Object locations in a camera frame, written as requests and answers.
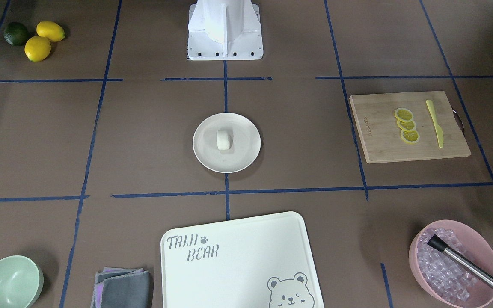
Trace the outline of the cream bear tray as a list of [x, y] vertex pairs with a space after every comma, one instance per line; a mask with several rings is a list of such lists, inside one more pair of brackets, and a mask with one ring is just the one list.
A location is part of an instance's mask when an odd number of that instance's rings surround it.
[[260, 215], [168, 230], [160, 241], [165, 308], [322, 308], [303, 217]]

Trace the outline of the top lemon slice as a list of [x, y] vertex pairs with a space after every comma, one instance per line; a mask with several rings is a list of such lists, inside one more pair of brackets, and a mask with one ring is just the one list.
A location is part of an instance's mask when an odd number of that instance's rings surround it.
[[395, 118], [403, 123], [409, 123], [413, 121], [413, 113], [403, 107], [399, 107], [394, 111]]

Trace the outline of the clear ice cubes pile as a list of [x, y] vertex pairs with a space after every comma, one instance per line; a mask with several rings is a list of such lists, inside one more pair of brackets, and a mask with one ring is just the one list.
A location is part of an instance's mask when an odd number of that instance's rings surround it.
[[470, 261], [475, 261], [476, 258], [452, 229], [429, 228], [416, 240], [417, 265], [425, 281], [446, 302], [464, 304], [473, 296], [473, 287], [479, 283], [479, 279], [427, 244], [435, 234]]

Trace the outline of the cream round plate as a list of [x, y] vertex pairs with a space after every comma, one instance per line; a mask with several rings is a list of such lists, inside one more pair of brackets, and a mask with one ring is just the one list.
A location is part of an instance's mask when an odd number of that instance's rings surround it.
[[[217, 149], [217, 130], [232, 132], [230, 150]], [[236, 113], [212, 115], [198, 125], [193, 135], [193, 151], [203, 166], [217, 173], [241, 171], [256, 160], [261, 136], [252, 121]]]

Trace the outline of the yellow lemon near edge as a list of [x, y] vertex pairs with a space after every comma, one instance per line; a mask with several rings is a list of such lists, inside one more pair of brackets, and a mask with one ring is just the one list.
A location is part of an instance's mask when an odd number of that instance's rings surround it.
[[36, 33], [49, 41], [62, 41], [66, 37], [65, 30], [59, 24], [49, 20], [39, 22], [36, 26]]

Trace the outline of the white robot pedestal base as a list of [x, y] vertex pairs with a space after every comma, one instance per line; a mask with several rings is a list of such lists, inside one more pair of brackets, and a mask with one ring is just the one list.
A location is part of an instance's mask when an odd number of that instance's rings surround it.
[[246, 61], [264, 56], [259, 6], [250, 0], [198, 0], [189, 7], [187, 59]]

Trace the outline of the green bowl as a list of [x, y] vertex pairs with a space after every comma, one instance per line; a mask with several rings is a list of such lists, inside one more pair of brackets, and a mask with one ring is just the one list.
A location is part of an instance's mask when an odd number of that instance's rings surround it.
[[0, 259], [0, 308], [30, 308], [44, 285], [43, 272], [22, 255]]

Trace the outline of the pink bowl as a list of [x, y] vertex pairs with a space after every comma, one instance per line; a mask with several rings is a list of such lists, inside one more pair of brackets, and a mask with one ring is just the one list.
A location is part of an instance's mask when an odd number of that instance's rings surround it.
[[453, 220], [430, 223], [413, 239], [410, 268], [416, 281], [434, 298], [458, 308], [482, 308], [493, 301], [493, 289], [473, 273], [428, 245], [433, 235], [493, 276], [493, 250], [473, 228]]

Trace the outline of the bamboo cutting board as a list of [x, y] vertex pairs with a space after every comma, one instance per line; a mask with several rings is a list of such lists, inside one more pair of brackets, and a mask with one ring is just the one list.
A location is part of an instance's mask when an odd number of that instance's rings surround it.
[[[443, 129], [444, 147], [439, 148], [426, 100], [433, 100], [438, 123]], [[352, 95], [349, 98], [362, 151], [368, 163], [432, 160], [471, 155], [466, 139], [454, 118], [444, 91]], [[394, 111], [413, 113], [419, 142], [407, 144], [400, 138]]]

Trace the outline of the lemon slice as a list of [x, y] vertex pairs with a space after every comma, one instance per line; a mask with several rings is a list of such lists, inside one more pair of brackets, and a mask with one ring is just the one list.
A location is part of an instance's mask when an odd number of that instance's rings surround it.
[[394, 111], [395, 118], [403, 123], [409, 123], [413, 121], [413, 113], [403, 107], [399, 107]]
[[416, 131], [416, 121], [400, 121], [397, 120], [397, 126], [403, 131]]
[[413, 131], [406, 131], [406, 130], [401, 130], [400, 131], [400, 138], [403, 142], [407, 144], [416, 144], [419, 142], [419, 133], [416, 130]]

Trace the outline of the middle lemon slice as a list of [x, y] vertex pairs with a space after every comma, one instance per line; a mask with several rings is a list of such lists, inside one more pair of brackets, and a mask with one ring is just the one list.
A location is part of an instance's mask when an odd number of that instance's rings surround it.
[[403, 131], [416, 131], [416, 121], [400, 121], [397, 120], [397, 126]]

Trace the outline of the bottom lemon slice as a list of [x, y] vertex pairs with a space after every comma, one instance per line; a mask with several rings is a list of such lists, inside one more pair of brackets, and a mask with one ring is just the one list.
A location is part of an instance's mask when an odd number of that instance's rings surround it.
[[400, 131], [400, 138], [403, 142], [407, 144], [416, 144], [419, 142], [419, 133], [416, 130], [413, 131], [406, 131], [406, 130], [401, 130]]

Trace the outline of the yellow plastic knife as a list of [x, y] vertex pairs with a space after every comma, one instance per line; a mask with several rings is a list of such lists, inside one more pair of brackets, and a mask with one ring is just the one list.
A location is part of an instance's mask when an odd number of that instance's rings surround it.
[[436, 109], [434, 107], [433, 100], [426, 100], [426, 107], [430, 113], [430, 117], [433, 123], [434, 130], [436, 132], [436, 138], [439, 148], [444, 147], [444, 134], [443, 129], [438, 123]]

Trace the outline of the folded grey purple cloth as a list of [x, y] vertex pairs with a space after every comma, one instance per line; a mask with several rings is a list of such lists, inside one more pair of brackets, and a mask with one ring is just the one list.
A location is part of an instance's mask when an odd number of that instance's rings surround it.
[[148, 308], [151, 277], [144, 268], [104, 267], [95, 275], [91, 308]]

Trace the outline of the metal black-tipped muddler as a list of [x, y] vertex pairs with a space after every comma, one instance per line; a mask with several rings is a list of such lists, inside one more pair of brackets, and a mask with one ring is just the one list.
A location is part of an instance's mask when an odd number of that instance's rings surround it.
[[427, 242], [427, 244], [438, 250], [440, 253], [444, 254], [446, 257], [452, 259], [457, 264], [462, 265], [468, 271], [471, 271], [479, 280], [483, 281], [486, 285], [493, 289], [493, 276], [485, 272], [482, 268], [478, 267], [470, 261], [468, 258], [463, 256], [461, 253], [452, 249], [447, 243], [444, 242], [439, 236], [433, 235]]

